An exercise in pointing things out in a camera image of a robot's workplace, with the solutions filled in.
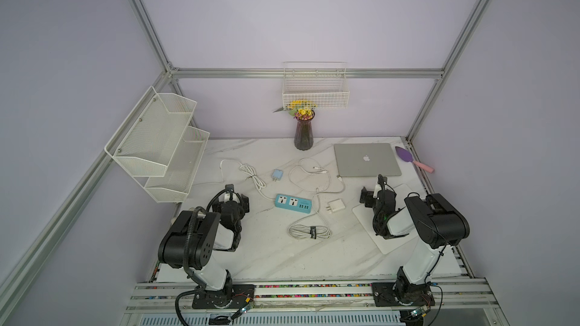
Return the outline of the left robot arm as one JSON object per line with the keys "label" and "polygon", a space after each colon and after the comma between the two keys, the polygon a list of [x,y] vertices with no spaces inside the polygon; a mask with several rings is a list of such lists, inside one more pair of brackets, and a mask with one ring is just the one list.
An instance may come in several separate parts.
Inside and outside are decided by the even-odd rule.
{"label": "left robot arm", "polygon": [[158,247],[161,264],[183,270],[200,290],[201,300],[227,303],[234,297],[229,271],[213,258],[214,251],[234,252],[242,238],[242,220],[249,198],[228,184],[204,207],[181,211]]}

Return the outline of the dark glass flower vase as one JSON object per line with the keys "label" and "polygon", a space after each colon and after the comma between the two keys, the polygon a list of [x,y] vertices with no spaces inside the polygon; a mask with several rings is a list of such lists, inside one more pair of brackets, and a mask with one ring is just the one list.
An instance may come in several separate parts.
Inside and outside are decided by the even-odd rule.
{"label": "dark glass flower vase", "polygon": [[297,127],[295,131],[294,145],[300,151],[306,151],[314,145],[312,120],[315,117],[313,110],[299,110],[295,114]]}

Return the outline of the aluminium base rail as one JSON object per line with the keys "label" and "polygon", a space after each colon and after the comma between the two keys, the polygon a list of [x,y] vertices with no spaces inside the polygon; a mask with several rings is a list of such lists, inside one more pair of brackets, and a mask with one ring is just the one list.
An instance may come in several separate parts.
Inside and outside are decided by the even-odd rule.
{"label": "aluminium base rail", "polygon": [[437,279],[426,297],[389,306],[373,280],[255,282],[226,307],[193,309],[185,283],[141,283],[122,325],[507,325],[485,279]]}

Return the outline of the white laptop charger brick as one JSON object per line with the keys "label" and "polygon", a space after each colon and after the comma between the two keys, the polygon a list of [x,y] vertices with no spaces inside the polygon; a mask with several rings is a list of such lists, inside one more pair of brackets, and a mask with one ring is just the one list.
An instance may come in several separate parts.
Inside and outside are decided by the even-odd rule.
{"label": "white laptop charger brick", "polygon": [[343,211],[346,209],[346,205],[341,199],[335,199],[327,203],[326,210],[331,213],[335,214],[336,212]]}

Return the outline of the teal power strip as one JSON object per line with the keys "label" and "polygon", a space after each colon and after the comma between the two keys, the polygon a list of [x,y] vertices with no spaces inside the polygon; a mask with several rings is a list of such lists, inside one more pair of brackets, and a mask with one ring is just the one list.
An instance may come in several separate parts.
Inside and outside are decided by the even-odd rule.
{"label": "teal power strip", "polygon": [[288,211],[295,211],[302,214],[310,214],[312,210],[312,201],[309,199],[302,199],[294,196],[287,196],[278,194],[274,199],[276,208],[285,209]]}

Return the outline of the white two-tier mesh shelf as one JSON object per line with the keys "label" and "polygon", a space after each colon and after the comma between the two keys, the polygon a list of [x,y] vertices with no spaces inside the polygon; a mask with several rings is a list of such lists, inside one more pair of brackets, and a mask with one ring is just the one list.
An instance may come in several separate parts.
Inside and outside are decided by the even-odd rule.
{"label": "white two-tier mesh shelf", "polygon": [[185,202],[210,133],[193,125],[196,101],[149,88],[104,152],[157,203]]}

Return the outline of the purple pink spatula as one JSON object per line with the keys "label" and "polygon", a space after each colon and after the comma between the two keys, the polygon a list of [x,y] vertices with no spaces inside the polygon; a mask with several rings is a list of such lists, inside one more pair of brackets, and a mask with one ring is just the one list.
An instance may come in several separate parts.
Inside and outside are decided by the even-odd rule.
{"label": "purple pink spatula", "polygon": [[416,167],[422,169],[423,171],[426,171],[429,174],[433,174],[434,169],[432,167],[415,160],[412,153],[409,152],[407,149],[404,149],[403,147],[400,147],[400,146],[396,146],[395,152],[401,160],[408,162],[408,163],[412,163]]}

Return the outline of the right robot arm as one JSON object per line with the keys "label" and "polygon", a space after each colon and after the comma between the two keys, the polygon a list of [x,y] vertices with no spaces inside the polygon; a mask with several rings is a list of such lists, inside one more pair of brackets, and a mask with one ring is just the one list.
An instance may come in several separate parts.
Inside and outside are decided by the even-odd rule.
{"label": "right robot arm", "polygon": [[466,218],[439,193],[420,196],[410,192],[397,207],[397,193],[379,175],[373,190],[362,188],[359,203],[372,210],[372,218],[363,224],[372,227],[372,234],[385,241],[402,241],[418,236],[413,252],[397,270],[393,282],[372,283],[375,305],[418,306],[429,310],[436,301],[431,281],[447,248],[455,247],[470,235]]}

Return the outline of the blue usb wall charger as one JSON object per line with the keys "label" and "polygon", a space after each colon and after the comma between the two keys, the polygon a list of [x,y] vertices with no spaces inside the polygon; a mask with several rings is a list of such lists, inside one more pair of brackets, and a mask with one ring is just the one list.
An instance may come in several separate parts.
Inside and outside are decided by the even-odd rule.
{"label": "blue usb wall charger", "polygon": [[283,177],[283,171],[279,169],[274,169],[271,175],[273,181],[280,181]]}

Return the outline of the silver closed laptop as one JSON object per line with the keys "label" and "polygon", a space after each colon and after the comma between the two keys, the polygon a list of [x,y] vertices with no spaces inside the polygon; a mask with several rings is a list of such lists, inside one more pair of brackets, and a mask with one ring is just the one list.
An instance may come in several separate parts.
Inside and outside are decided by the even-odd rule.
{"label": "silver closed laptop", "polygon": [[340,143],[334,145],[341,177],[387,177],[402,175],[389,143]]}

